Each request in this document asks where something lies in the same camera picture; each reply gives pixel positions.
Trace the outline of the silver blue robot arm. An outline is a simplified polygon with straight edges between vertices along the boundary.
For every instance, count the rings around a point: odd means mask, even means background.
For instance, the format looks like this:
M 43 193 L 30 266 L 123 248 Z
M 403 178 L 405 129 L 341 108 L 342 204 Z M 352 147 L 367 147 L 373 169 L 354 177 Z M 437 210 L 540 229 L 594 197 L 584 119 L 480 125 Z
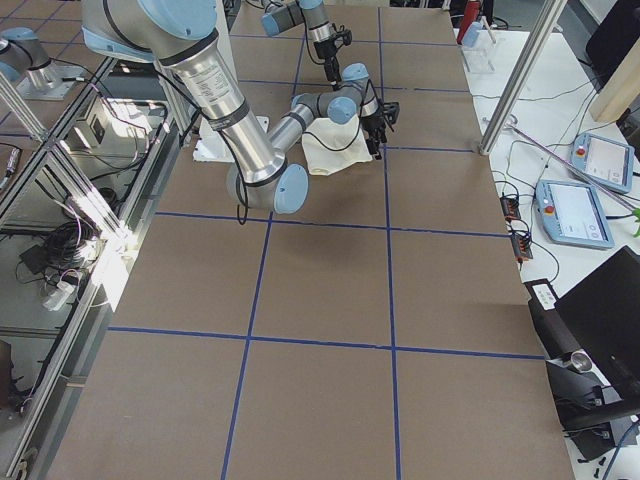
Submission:
M 261 6 L 264 11 L 261 23 L 270 37 L 304 26 L 311 61 L 323 67 L 326 80 L 337 90 L 342 82 L 338 52 L 351 44 L 351 31 L 344 26 L 337 27 L 329 19 L 322 0 L 262 1 Z
M 183 82 L 209 126 L 230 150 L 229 194 L 245 209 L 291 214 L 304 204 L 309 180 L 291 164 L 288 150 L 318 118 L 344 125 L 358 120 L 374 157 L 399 116 L 396 102 L 382 102 L 362 63 L 341 68 L 337 52 L 350 44 L 347 29 L 330 22 L 321 1 L 266 3 L 265 33 L 276 36 L 304 25 L 323 61 L 332 89 L 294 98 L 291 110 L 265 132 L 218 50 L 213 1 L 84 1 L 82 32 L 95 53 L 138 63 L 157 62 Z

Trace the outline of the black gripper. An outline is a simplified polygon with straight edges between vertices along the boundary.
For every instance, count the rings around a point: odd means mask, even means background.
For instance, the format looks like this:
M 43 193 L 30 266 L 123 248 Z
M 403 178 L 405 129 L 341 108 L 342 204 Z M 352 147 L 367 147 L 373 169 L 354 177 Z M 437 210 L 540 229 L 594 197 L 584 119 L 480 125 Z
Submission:
M 366 146 L 375 160 L 382 159 L 381 149 L 387 143 L 386 128 L 393 129 L 400 113 L 398 102 L 370 101 L 362 111 L 362 130 Z
M 341 85 L 338 51 L 352 42 L 352 32 L 345 27 L 316 27 L 313 29 L 313 45 L 333 89 Z

